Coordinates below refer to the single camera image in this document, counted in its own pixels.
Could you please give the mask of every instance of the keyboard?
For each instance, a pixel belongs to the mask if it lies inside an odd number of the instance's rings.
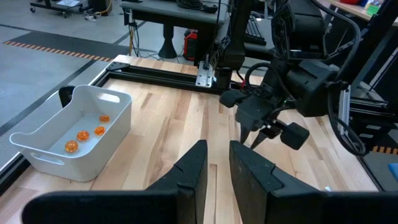
[[[246,27],[246,32],[244,34],[244,39],[247,43],[267,45],[264,36],[259,30],[259,24],[254,16],[250,16],[248,20],[248,26]]]

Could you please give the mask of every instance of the gray floor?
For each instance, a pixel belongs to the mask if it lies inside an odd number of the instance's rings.
[[[28,0],[0,1],[0,43],[29,33],[32,30],[60,34],[69,37],[115,43],[128,33],[123,25],[120,0],[113,0],[114,7],[110,16],[99,17],[95,22],[84,20],[80,14],[71,13],[67,19],[56,11],[36,8],[35,13],[29,11]],[[184,28],[175,27],[173,43],[178,59],[166,61],[192,65],[182,56]],[[139,28],[140,48],[152,52],[141,52],[141,57],[148,57],[158,52],[163,44],[162,25],[146,22]],[[128,45],[125,38],[120,45]],[[258,62],[247,58],[244,65],[251,66]],[[0,44],[0,126],[38,101],[42,96],[55,88],[65,79],[84,66],[88,59],[51,54],[38,50],[13,47]],[[95,62],[83,73],[71,80],[71,85],[89,83],[107,66],[106,62]],[[264,75],[264,71],[256,71],[254,75]],[[29,133],[36,130],[46,120],[61,109],[58,95],[53,95],[36,108],[21,122],[0,136],[0,168],[16,153],[17,148],[9,142],[14,132]]]

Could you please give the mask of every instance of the orange ball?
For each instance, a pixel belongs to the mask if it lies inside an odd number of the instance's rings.
[[[105,127],[104,127],[104,126],[98,126],[98,127],[96,127],[96,128],[94,129],[94,133],[95,133],[97,136],[103,135],[103,134],[105,133]]]
[[[65,150],[67,151],[67,153],[74,153],[77,151],[78,148],[79,148],[79,145],[74,140],[68,141],[65,144]]]
[[[99,120],[101,122],[107,123],[107,122],[109,122],[109,115],[101,115],[101,116],[99,116]]]
[[[77,133],[77,140],[79,141],[86,141],[89,137],[90,134],[88,131],[79,131],[79,133]]]

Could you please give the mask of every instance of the blue object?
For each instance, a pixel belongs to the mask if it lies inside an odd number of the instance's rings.
[[[368,3],[368,0],[360,0],[358,3],[359,6],[365,7],[366,3]]]
[[[396,181],[398,182],[398,163],[388,164],[388,168],[390,169],[392,175],[395,177]]]

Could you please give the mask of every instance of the wooden table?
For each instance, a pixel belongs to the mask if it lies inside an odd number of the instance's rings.
[[[195,74],[196,67],[120,55],[115,61]],[[261,77],[252,77],[259,83]],[[104,88],[130,94],[131,130],[99,176],[75,182],[29,167],[0,197],[0,223],[20,223],[23,206],[32,198],[56,190],[140,190],[164,175],[199,139],[208,143],[208,190],[205,223],[239,223],[240,216],[229,171],[229,141],[239,138],[235,109],[206,93],[109,80]],[[311,136],[299,151],[279,138],[266,140],[256,152],[290,175],[324,190],[376,190],[357,159],[335,138],[328,118],[303,118],[295,110],[280,119],[306,127]],[[249,136],[252,142],[255,134]]]
[[[372,16],[366,13],[367,10],[362,6],[342,3],[339,0],[327,0],[327,1],[333,6],[336,6],[339,9],[354,14],[355,16],[358,16],[367,21],[369,21],[372,18]],[[396,21],[393,23],[393,26],[398,27],[398,19],[396,19]]]

